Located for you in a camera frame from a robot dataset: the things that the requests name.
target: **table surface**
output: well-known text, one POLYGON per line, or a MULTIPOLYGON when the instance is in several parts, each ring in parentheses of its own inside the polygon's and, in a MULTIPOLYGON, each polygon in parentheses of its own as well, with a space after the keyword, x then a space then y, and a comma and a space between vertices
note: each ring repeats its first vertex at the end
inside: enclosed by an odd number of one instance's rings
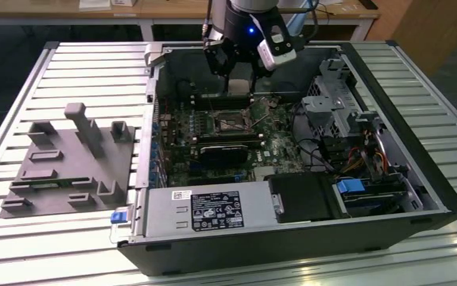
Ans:
MULTIPOLYGON (((354 46, 457 192, 456 111, 388 45, 364 42, 354 46)), ((25 135, 31 122, 51 120, 57 129, 74 128, 65 118, 65 106, 82 101, 99 127, 109 127, 113 121, 142 125, 142 114, 150 106, 142 104, 149 80, 145 50, 146 43, 135 42, 62 43, 55 53, 41 57, 43 68, 38 65, 31 87, 25 87, 18 98, 19 115, 0 134, 0 205, 31 145, 25 135)), ((363 86, 356 88, 374 110, 368 91, 363 86)), ((138 145, 130 197, 135 197, 138 145)), ((0 285, 221 285, 222 281, 239 286, 352 285, 355 281, 367 286, 457 284, 457 221, 422 232, 387 250, 150 278, 110 241, 111 213, 0 219, 0 285)), ((130 228, 119 228, 118 235, 129 232, 130 228)))
MULTIPOLYGON (((139 0, 134 7, 113 6, 111 10, 81 12, 81 0, 0 0, 0 17, 39 18, 205 18, 209 0, 139 0)), ((368 10, 359 0, 320 6, 331 19, 378 18, 379 10, 368 10)), ((318 12, 319 18, 328 18, 318 12)))
POLYGON ((145 0, 135 6, 81 12, 81 0, 0 0, 0 18, 121 18, 138 17, 145 0))

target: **white sticker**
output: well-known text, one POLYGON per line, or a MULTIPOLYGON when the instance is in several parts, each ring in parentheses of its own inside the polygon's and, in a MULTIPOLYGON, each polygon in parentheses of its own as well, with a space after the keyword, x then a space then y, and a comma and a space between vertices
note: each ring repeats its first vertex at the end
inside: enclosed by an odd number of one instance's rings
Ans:
POLYGON ((137 17, 137 14, 131 13, 122 13, 122 14, 114 14, 115 17, 137 17))
POLYGON ((174 191, 173 192, 173 200, 190 200, 191 199, 191 191, 174 191))
POLYGON ((227 222, 242 222, 243 218, 242 217, 234 217, 231 219, 227 219, 227 222))

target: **motherboard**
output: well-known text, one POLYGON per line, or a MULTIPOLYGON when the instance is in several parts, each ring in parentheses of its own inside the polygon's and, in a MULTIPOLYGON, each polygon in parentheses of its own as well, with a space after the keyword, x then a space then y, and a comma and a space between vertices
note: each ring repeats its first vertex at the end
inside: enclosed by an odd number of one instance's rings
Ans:
POLYGON ((262 95, 199 95, 162 116, 170 186, 263 181, 304 170, 292 104, 262 95))

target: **warning label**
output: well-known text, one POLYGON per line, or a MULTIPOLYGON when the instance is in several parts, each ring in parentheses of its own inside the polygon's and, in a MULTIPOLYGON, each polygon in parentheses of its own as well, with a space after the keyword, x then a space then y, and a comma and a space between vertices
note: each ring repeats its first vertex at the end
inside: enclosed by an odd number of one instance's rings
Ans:
POLYGON ((194 231, 245 227, 239 192, 191 195, 194 231))

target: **wires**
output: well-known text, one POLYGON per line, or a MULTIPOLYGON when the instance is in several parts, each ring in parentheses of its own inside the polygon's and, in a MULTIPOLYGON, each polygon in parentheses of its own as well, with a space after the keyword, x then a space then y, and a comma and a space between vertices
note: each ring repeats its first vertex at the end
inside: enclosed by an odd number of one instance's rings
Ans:
POLYGON ((213 0, 210 0, 209 6, 207 6, 207 15, 206 15, 206 21, 203 25, 203 39, 207 41, 207 31, 210 29, 210 20, 211 20, 211 11, 213 11, 213 0))
POLYGON ((350 164, 350 161, 351 161, 351 159, 352 159, 352 153, 354 153, 356 150, 359 150, 359 147, 354 147, 354 148, 350 150, 350 152, 348 152, 348 164, 350 164))
POLYGON ((323 164, 322 165, 316 165, 316 164, 314 164, 314 152, 315 151, 319 151, 320 150, 320 148, 315 148, 312 151, 311 151, 311 156, 310 156, 310 165, 306 165, 304 167, 306 168, 314 168, 314 167, 326 167, 323 164))
POLYGON ((326 13, 327 15, 327 24, 330 25, 331 22, 331 15, 336 15, 335 13, 331 13, 330 11, 327 11, 327 6, 322 3, 319 3, 322 6, 324 6, 324 10, 316 9, 318 11, 326 13))
POLYGON ((364 159, 360 158, 360 159, 355 162, 355 164, 350 165, 346 169, 343 169, 343 172, 348 172, 348 171, 351 171, 351 170, 354 170, 354 169, 358 169, 358 168, 362 167, 363 165, 364 165, 364 159))
POLYGON ((386 155, 384 155, 383 153, 380 153, 380 152, 376 152, 375 154, 379 155, 380 160, 382 160, 382 167, 383 167, 383 169, 384 169, 384 172, 387 172, 387 171, 388 171, 388 158, 387 158, 386 155))
POLYGON ((310 36, 306 37, 306 41, 307 43, 310 43, 311 40, 314 40, 314 37, 316 36, 318 32, 319 32, 319 18, 316 16, 316 8, 319 6, 320 0, 308 0, 310 3, 310 8, 311 8, 311 15, 314 18, 314 32, 310 36))
POLYGON ((343 174, 339 170, 336 170, 335 167, 332 167, 332 165, 330 164, 330 162, 327 162, 327 160, 326 160, 324 158, 322 158, 320 156, 318 156, 318 155, 314 154, 314 152, 315 152, 316 150, 310 151, 310 150, 307 150, 306 147, 303 147, 302 144, 300 144, 300 143, 304 142, 304 141, 311 141, 311 142, 314 142, 314 143, 320 143, 320 141, 319 141, 318 139, 315 139, 315 138, 306 138, 306 139, 302 139, 300 141, 298 141, 298 139, 296 139, 296 137, 295 137, 295 134, 294 134, 294 126, 295 126, 295 118, 296 118, 296 116, 298 116, 299 108, 300 108, 300 102, 296 103, 296 104, 292 106, 292 116, 291 116, 291 117, 292 117, 292 118, 291 118, 291 134, 292 134, 292 141, 294 141, 294 143, 298 145, 299 149, 300 149, 304 153, 307 153, 307 154, 310 155, 310 158, 311 158, 311 165, 314 165, 314 163, 312 163, 312 158, 315 158, 315 159, 318 159, 318 161, 322 162, 322 164, 324 165, 326 169, 327 169, 330 172, 336 173, 336 174, 344 176, 346 174, 343 174))

